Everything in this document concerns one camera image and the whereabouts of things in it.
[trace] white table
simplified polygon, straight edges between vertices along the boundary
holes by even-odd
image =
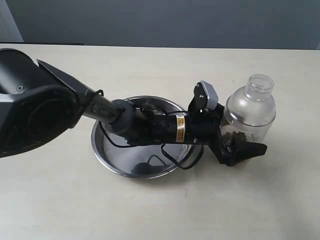
[[[187,107],[194,84],[224,104],[252,74],[274,79],[265,156],[236,167],[207,149],[193,169],[132,180],[104,168],[94,120],[0,159],[2,240],[320,239],[320,51],[0,44],[73,75],[110,100],[154,95]]]

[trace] plastic bottle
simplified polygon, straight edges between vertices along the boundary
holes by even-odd
[[[271,95],[274,85],[270,77],[255,74],[228,98],[220,125],[226,145],[232,143],[233,137],[262,142],[276,117],[276,103]]]

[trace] stainless steel bowl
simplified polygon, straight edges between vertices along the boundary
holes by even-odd
[[[131,101],[135,105],[149,108],[156,114],[184,110],[176,103],[156,96],[134,96],[125,100]],[[109,136],[116,144],[127,145],[124,138],[111,133]],[[117,148],[113,146],[104,136],[98,122],[93,126],[91,144],[99,161],[110,171],[124,177],[153,179],[177,169],[176,165],[163,156],[159,145],[131,148]],[[181,162],[192,146],[186,144],[167,144],[164,148],[178,162]]]

